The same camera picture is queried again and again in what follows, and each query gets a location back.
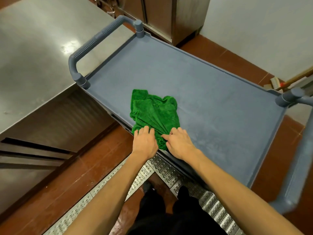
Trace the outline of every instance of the leg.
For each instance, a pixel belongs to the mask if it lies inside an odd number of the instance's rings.
[[[178,200],[173,205],[173,213],[181,213],[184,211],[201,211],[202,208],[199,205],[199,201],[195,197],[189,196],[187,187],[182,186],[179,188]]]
[[[165,214],[164,200],[151,186],[140,201],[139,212],[135,221],[161,213]]]

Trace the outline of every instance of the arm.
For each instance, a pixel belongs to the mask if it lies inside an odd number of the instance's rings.
[[[253,191],[209,160],[193,145],[186,130],[173,128],[170,135],[162,137],[169,151],[201,176],[246,234],[302,234]]]
[[[135,131],[133,151],[121,169],[104,185],[66,230],[70,234],[109,234],[119,216],[127,193],[144,163],[158,150],[154,129]]]

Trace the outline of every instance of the gray plastic cart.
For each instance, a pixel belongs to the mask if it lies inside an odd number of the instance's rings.
[[[76,63],[123,22],[136,30],[123,46],[92,73],[83,77]],[[295,103],[313,106],[303,90],[284,94],[262,87],[151,37],[141,21],[119,16],[73,53],[69,60],[73,80],[96,99],[124,128],[131,131],[133,89],[147,89],[178,103],[181,127],[195,146],[214,163],[247,187],[251,187],[286,109]],[[204,185],[186,163],[168,151],[158,154],[179,172]],[[313,115],[289,168],[280,194],[271,205],[280,213],[299,202],[313,155]]]

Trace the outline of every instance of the cart tray lip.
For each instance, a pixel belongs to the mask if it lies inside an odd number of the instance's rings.
[[[165,43],[165,42],[163,42],[163,41],[161,41],[161,40],[158,40],[158,39],[152,37],[149,33],[145,33],[144,38],[147,38],[147,37],[153,39],[154,41],[157,41],[158,43],[161,43],[161,44],[163,44],[163,45],[166,45],[167,47],[170,47],[170,48],[174,49],[175,51],[179,51],[179,52],[183,53],[184,55],[187,55],[187,56],[189,56],[189,57],[191,57],[191,58],[193,58],[193,59],[195,59],[195,60],[197,60],[197,61],[199,61],[199,62],[201,62],[201,63],[203,63],[203,64],[206,64],[206,65],[208,65],[208,66],[210,66],[210,67],[212,67],[212,68],[214,68],[214,69],[216,69],[216,70],[218,70],[218,71],[221,71],[221,72],[223,72],[223,73],[225,73],[225,74],[227,74],[227,75],[229,75],[229,76],[231,76],[231,77],[234,77],[234,78],[236,78],[237,80],[240,80],[240,81],[242,81],[242,82],[244,82],[244,83],[246,83],[246,84],[249,84],[249,85],[251,85],[252,87],[255,87],[255,88],[258,89],[258,90],[267,92],[268,94],[272,94],[272,95],[275,95],[275,96],[279,96],[279,95],[280,95],[280,93],[279,93],[279,92],[276,92],[275,90],[265,90],[263,87],[261,87],[261,86],[255,84],[255,83],[249,82],[249,81],[246,80],[246,79],[243,79],[243,78],[241,78],[241,77],[239,77],[239,76],[237,76],[237,75],[234,75],[234,74],[232,74],[232,73],[230,73],[230,72],[228,72],[228,71],[226,71],[226,70],[224,70],[224,69],[221,69],[221,68],[219,68],[219,67],[217,67],[217,66],[215,66],[215,65],[213,65],[213,64],[211,64],[211,63],[208,63],[208,62],[206,62],[206,61],[204,61],[204,60],[202,60],[202,59],[200,59],[200,58],[198,58],[198,57],[195,57],[194,55],[191,55],[191,54],[189,54],[189,53],[187,53],[187,52],[185,52],[185,51],[182,51],[182,50],[180,50],[180,49],[178,49],[178,48],[176,48],[176,47],[174,47],[174,46],[171,46],[171,45],[169,45],[169,44],[167,44],[167,43]],[[126,41],[119,49],[117,49],[109,58],[107,58],[99,67],[97,67],[94,71],[92,71],[90,74],[88,74],[88,75],[86,76],[86,79],[87,79],[87,80],[91,80],[92,77],[97,74],[97,72],[99,72],[103,67],[105,67],[105,65],[106,65],[110,60],[112,60],[118,53],[120,53],[120,52],[121,52],[129,43],[131,43],[135,38],[136,38],[136,35],[134,34],[134,35],[133,35],[128,41]],[[105,100],[105,99],[99,99],[95,94],[93,94],[93,92],[92,92],[92,86],[93,86],[93,84],[92,84],[92,81],[91,81],[91,87],[90,87],[89,89],[85,90],[85,91],[86,91],[91,97],[93,97],[94,99],[96,99],[96,101],[97,101],[98,103],[100,103],[101,105],[103,105],[103,106],[107,109],[107,111],[108,111],[111,115],[113,115],[113,118],[115,118],[120,124],[122,124],[124,128],[127,128],[128,130],[131,130],[131,129],[132,129],[132,125],[134,124],[134,122],[130,122],[129,119],[127,119],[127,118],[123,117],[121,114],[119,114],[119,113],[118,113],[119,110],[118,110],[115,106],[111,105],[111,103],[109,103],[107,100]],[[271,133],[271,135],[270,135],[270,137],[269,137],[269,140],[268,140],[268,142],[266,143],[266,147],[264,148],[264,151],[262,152],[262,154],[261,154],[261,156],[259,157],[259,160],[258,160],[256,166],[255,166],[254,169],[253,169],[253,173],[251,174],[251,176],[249,177],[249,180],[248,180],[246,183],[243,183],[243,182],[242,182],[245,186],[247,186],[247,187],[251,187],[251,186],[252,186],[253,181],[254,181],[254,179],[256,178],[256,175],[257,175],[257,173],[258,173],[258,171],[259,171],[259,169],[260,169],[260,167],[261,167],[261,165],[262,165],[262,163],[263,163],[263,161],[264,161],[264,159],[265,159],[265,156],[266,156],[266,154],[267,154],[267,152],[268,152],[268,149],[269,149],[269,147],[270,147],[270,145],[271,145],[271,143],[272,143],[272,140],[274,139],[275,134],[276,134],[276,132],[277,132],[279,126],[280,126],[280,123],[281,123],[281,121],[283,120],[285,111],[286,111],[286,108],[281,107],[281,112],[280,112],[280,115],[279,115],[279,117],[278,117],[278,121],[277,121],[277,123],[276,123],[276,126],[275,126],[275,127],[273,128],[273,130],[272,130],[272,133]],[[192,176],[194,176],[194,174],[195,174],[194,170],[193,170],[189,165],[187,165],[185,162],[183,162],[183,161],[181,161],[181,160],[175,158],[175,157],[172,156],[168,151],[159,150],[159,152],[160,152],[164,157],[169,158],[170,161],[173,163],[173,166],[176,167],[179,171],[185,172],[184,174],[187,173],[187,174],[191,174]]]

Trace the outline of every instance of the green towel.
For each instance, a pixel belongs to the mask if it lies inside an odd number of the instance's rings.
[[[177,102],[174,97],[166,96],[163,99],[148,94],[147,90],[133,90],[131,96],[130,117],[135,121],[133,134],[148,125],[155,129],[155,137],[159,149],[166,150],[166,140],[161,135],[169,134],[173,127],[178,128],[179,118],[176,113]]]

